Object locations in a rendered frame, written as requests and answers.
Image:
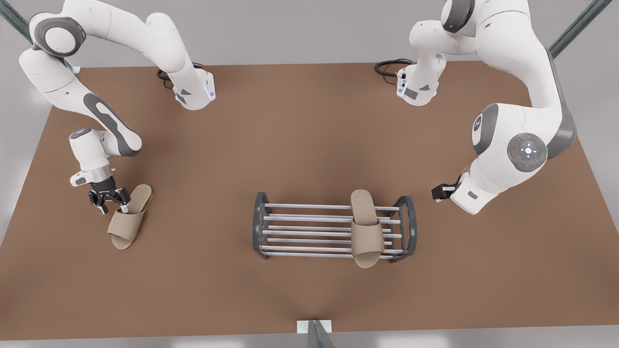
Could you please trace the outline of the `grey metal shoe rack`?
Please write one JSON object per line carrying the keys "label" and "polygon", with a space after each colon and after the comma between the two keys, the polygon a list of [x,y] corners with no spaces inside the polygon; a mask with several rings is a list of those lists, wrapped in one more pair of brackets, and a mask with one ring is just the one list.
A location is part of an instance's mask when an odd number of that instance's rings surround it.
{"label": "grey metal shoe rack", "polygon": [[[384,252],[380,260],[398,262],[415,253],[416,210],[411,197],[401,196],[393,206],[376,206]],[[353,258],[350,205],[271,203],[257,193],[252,221],[252,247],[270,256]]]}

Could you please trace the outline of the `silver frame post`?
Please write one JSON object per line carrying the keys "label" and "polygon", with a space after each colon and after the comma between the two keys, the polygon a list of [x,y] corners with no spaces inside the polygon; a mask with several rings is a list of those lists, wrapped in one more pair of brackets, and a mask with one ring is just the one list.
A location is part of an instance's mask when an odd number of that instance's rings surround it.
{"label": "silver frame post", "polygon": [[330,334],[332,320],[297,321],[297,333],[307,334],[307,348],[336,348]]}
{"label": "silver frame post", "polygon": [[612,2],[613,0],[592,0],[570,26],[549,46],[548,52],[556,59],[564,49]]}
{"label": "silver frame post", "polygon": [[[27,39],[32,49],[43,50],[45,53],[59,59],[72,73],[76,75],[80,74],[82,70],[81,67],[74,67],[65,60],[66,57],[77,53],[84,41],[86,41],[87,34],[77,20],[71,17],[44,18],[44,20],[35,24],[34,38],[32,38],[29,33],[29,24],[7,0],[0,0],[0,16],[9,22],[20,35]],[[70,37],[74,39],[72,48],[64,53],[59,49],[53,49],[49,40],[51,38],[58,38],[59,36],[51,35],[52,29],[55,29],[54,33],[57,33],[60,29],[69,33]]]}

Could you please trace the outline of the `beige slipper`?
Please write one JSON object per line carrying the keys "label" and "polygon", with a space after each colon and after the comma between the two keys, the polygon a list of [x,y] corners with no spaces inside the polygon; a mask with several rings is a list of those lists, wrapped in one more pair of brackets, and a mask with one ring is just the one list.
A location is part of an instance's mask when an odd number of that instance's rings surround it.
{"label": "beige slipper", "polygon": [[358,189],[350,196],[353,212],[351,222],[351,251],[359,267],[367,269],[375,265],[384,252],[384,238],[380,220],[374,209],[371,194]]}
{"label": "beige slipper", "polygon": [[152,200],[151,186],[141,184],[131,193],[131,201],[127,205],[127,212],[117,210],[111,218],[108,234],[111,242],[117,249],[124,250],[131,246],[140,230],[142,218],[146,208]]}

